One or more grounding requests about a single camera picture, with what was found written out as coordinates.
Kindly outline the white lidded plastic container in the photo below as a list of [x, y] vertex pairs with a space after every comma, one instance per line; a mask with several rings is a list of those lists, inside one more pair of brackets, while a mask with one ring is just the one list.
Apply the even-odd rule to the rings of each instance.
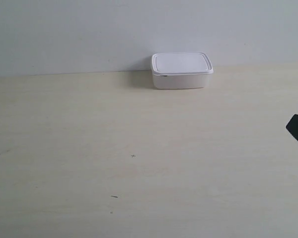
[[205, 53], [158, 53], [151, 57], [151, 72], [157, 89], [195, 89], [207, 86], [214, 69]]

